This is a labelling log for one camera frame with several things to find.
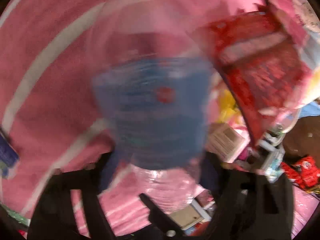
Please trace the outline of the blue white tissue pack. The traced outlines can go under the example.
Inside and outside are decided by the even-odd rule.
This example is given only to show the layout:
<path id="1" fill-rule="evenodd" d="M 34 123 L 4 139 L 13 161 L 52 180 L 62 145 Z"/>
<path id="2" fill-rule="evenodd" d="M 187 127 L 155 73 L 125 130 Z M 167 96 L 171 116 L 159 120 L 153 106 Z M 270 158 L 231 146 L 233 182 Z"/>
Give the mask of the blue white tissue pack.
<path id="1" fill-rule="evenodd" d="M 1 177 L 11 179 L 15 176 L 17 167 L 20 164 L 20 158 L 7 139 L 1 133 L 0 137 L 0 161 Z"/>

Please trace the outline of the red snack wrapper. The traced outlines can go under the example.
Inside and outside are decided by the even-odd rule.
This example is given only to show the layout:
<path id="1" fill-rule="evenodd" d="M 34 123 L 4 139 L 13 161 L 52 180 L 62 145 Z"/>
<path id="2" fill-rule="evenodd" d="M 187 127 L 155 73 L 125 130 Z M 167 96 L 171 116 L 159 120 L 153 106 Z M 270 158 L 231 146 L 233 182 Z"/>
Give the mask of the red snack wrapper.
<path id="1" fill-rule="evenodd" d="M 207 23 L 191 37 L 230 90 L 252 146 L 298 107 L 311 70 L 269 6 Z"/>

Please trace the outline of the clear bottle blue label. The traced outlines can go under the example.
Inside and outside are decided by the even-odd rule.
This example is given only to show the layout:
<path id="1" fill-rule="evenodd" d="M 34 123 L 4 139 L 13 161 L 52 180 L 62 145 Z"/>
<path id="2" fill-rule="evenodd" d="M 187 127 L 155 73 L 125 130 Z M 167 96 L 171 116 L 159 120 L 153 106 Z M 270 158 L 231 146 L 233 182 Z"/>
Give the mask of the clear bottle blue label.
<path id="1" fill-rule="evenodd" d="M 91 27 L 91 84 L 116 151 L 165 213 L 193 200 L 212 65 L 191 38 L 189 0 L 107 0 Z"/>

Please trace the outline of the red plastic bag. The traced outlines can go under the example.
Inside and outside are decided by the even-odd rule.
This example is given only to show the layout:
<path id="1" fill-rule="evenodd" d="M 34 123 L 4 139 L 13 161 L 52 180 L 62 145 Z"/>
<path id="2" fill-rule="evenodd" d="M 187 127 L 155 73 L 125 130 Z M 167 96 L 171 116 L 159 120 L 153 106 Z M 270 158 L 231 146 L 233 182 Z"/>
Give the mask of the red plastic bag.
<path id="1" fill-rule="evenodd" d="M 281 163 L 287 178 L 300 189 L 319 194 L 319 168 L 313 157 L 307 155 L 294 164 Z"/>

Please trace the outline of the pink white striped bed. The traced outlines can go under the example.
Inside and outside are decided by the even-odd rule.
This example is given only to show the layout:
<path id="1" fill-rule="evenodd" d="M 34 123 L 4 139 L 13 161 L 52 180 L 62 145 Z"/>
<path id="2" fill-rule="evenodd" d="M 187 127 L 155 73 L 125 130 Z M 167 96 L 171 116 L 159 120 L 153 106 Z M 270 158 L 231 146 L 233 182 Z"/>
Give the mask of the pink white striped bed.
<path id="1" fill-rule="evenodd" d="M 1 202 L 25 218 L 55 169 L 81 169 L 111 149 L 85 59 L 86 34 L 106 1 L 11 0 L 1 16 L 1 130 L 20 156 L 14 177 L 1 184 Z M 190 1 L 192 16 L 212 21 L 263 3 Z M 121 236 L 149 225 L 149 210 L 130 167 L 119 170 L 100 201 Z"/>

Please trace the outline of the blue towel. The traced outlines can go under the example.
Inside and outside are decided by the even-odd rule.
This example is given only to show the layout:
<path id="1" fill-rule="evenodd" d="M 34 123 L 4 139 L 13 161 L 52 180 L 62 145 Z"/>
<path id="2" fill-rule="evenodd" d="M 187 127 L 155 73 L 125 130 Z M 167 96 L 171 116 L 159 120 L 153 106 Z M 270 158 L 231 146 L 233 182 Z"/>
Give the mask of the blue towel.
<path id="1" fill-rule="evenodd" d="M 317 102 L 313 101 L 305 105 L 299 114 L 299 119 L 309 117 L 309 116 L 320 116 L 320 106 Z"/>

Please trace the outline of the colourful patchwork quilt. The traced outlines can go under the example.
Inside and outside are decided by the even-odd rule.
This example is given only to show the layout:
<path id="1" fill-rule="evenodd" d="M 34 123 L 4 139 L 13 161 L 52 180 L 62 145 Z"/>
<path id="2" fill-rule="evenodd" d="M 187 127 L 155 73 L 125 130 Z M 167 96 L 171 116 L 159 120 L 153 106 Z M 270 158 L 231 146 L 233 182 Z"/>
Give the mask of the colourful patchwork quilt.
<path id="1" fill-rule="evenodd" d="M 302 62 L 310 69 L 299 92 L 298 107 L 319 97 L 319 5 L 316 0 L 267 0 L 296 43 Z"/>

